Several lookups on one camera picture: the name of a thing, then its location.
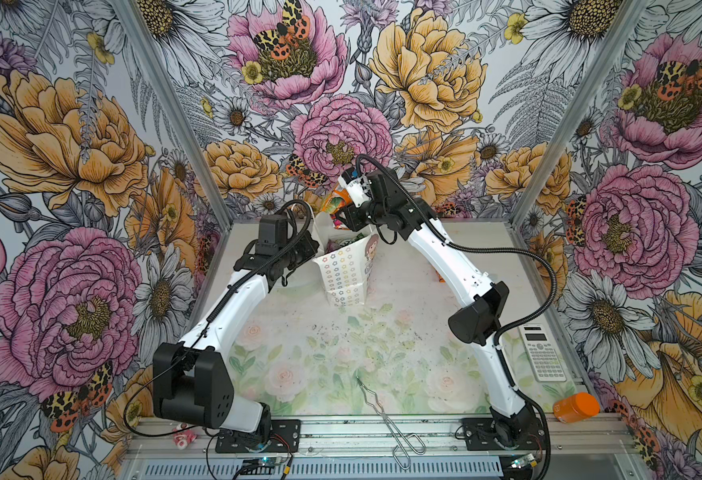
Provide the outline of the white printed paper bag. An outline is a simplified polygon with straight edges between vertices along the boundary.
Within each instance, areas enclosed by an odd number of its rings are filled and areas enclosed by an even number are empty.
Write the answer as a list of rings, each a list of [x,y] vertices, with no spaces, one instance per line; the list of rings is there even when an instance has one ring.
[[[313,258],[326,298],[335,307],[363,304],[380,237],[369,226],[359,232],[337,229],[326,212],[315,218],[320,251]]]

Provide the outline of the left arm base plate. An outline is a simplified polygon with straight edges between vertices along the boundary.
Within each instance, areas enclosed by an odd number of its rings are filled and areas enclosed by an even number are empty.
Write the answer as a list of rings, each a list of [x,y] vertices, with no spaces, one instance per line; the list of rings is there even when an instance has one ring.
[[[297,453],[302,422],[277,419],[266,422],[255,432],[224,429],[216,439],[218,454]]]

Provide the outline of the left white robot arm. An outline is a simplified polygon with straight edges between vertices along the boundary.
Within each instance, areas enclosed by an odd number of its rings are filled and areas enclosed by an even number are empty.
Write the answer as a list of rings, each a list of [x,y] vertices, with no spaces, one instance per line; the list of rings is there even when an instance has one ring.
[[[255,444],[272,435],[270,407],[235,392],[227,360],[240,331],[276,283],[311,261],[320,243],[306,222],[292,227],[280,215],[265,217],[259,236],[234,263],[217,303],[175,343],[153,356],[153,403],[157,417],[234,432]]]

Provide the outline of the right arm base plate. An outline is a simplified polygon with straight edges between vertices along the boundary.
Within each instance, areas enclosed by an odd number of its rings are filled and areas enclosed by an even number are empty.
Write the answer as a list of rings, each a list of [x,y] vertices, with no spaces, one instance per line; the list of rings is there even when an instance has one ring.
[[[454,438],[463,441],[469,451],[531,450],[542,452],[549,438],[537,420],[531,426],[515,429],[485,417],[467,417],[460,421]]]

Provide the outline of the orange snack packet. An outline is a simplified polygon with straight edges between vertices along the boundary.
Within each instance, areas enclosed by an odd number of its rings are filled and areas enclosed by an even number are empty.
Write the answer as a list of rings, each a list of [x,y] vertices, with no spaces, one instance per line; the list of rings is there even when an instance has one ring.
[[[337,230],[347,230],[347,227],[342,223],[342,221],[337,217],[339,210],[352,203],[352,200],[348,192],[337,185],[323,200],[321,205],[321,212],[327,213]]]

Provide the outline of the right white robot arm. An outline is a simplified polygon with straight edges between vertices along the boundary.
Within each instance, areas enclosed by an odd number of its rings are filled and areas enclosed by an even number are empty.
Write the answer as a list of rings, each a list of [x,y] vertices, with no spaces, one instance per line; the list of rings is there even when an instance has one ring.
[[[350,202],[338,211],[353,231],[385,226],[415,248],[446,282],[460,309],[448,319],[453,335],[472,347],[490,398],[495,441],[513,448],[535,433],[533,407],[520,396],[497,339],[500,315],[509,296],[451,242],[441,220],[427,202],[412,197],[387,169],[368,175],[355,168],[343,172],[339,184]]]

